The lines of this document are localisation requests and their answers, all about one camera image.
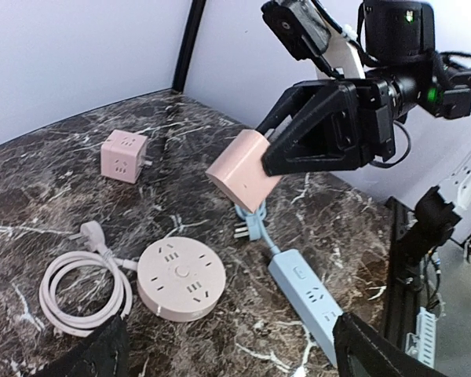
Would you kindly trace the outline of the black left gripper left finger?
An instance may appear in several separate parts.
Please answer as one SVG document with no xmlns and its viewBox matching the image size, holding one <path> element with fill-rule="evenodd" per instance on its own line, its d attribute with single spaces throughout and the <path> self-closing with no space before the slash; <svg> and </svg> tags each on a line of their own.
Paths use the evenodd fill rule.
<svg viewBox="0 0 471 377">
<path fill-rule="evenodd" d="M 42 369 L 43 376 L 128 376 L 130 337 L 118 314 Z"/>
</svg>

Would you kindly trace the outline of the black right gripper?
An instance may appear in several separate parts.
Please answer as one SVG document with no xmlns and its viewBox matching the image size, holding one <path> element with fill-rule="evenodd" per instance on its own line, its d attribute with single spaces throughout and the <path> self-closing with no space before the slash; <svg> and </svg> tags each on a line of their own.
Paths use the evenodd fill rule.
<svg viewBox="0 0 471 377">
<path fill-rule="evenodd" d="M 356 170 L 395 155 L 396 89 L 385 78 L 315 80 L 286 89 L 256 127 L 277 130 L 261 158 L 268 176 Z"/>
</svg>

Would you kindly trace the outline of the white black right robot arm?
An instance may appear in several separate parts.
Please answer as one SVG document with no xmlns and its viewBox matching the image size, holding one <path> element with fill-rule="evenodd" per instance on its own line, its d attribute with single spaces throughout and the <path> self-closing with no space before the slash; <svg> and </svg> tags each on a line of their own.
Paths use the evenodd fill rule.
<svg viewBox="0 0 471 377">
<path fill-rule="evenodd" d="M 264 22 L 296 60 L 322 78 L 294 84 L 258 126 L 274 131 L 261 158 L 269 177 L 391 167 L 394 130 L 422 108 L 446 120 L 471 113 L 471 68 L 435 47 L 433 8 L 420 1 L 363 1 L 356 29 L 318 1 L 269 1 Z"/>
</svg>

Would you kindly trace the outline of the small pink plug adapter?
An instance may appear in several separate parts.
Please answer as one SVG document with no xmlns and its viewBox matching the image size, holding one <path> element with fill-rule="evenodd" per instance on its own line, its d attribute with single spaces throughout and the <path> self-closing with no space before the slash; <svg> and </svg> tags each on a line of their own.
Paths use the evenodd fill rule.
<svg viewBox="0 0 471 377">
<path fill-rule="evenodd" d="M 234 204 L 253 213 L 281 180 L 269 177 L 261 158 L 270 143 L 256 130 L 242 130 L 206 170 L 206 176 Z"/>
</svg>

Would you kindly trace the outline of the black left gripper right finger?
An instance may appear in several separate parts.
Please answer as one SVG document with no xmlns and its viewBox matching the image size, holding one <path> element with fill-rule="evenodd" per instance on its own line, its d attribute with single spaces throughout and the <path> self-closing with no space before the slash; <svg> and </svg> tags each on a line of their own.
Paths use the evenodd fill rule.
<svg viewBox="0 0 471 377">
<path fill-rule="evenodd" d="M 343 313 L 334 326 L 340 377 L 439 377 L 442 373 L 397 349 L 354 313 Z"/>
</svg>

